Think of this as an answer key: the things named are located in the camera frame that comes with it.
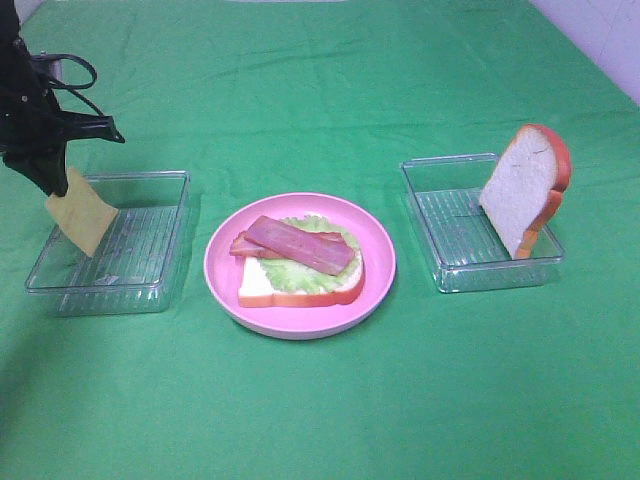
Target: transparent container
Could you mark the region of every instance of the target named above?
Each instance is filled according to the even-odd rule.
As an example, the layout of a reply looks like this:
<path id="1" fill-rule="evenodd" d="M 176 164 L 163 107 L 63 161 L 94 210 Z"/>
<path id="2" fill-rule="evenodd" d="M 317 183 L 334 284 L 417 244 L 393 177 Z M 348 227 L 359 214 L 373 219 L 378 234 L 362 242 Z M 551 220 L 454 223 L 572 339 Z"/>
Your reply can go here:
<path id="1" fill-rule="evenodd" d="M 54 226 L 27 293 L 57 316 L 159 312 L 176 287 L 188 217 L 186 171 L 87 175 L 119 209 L 92 258 Z"/>
<path id="2" fill-rule="evenodd" d="M 541 229 L 530 258 L 512 260 L 479 205 L 498 158 L 482 153 L 400 165 L 416 233 L 441 292 L 529 287 L 558 276 L 564 250 L 548 225 Z"/>

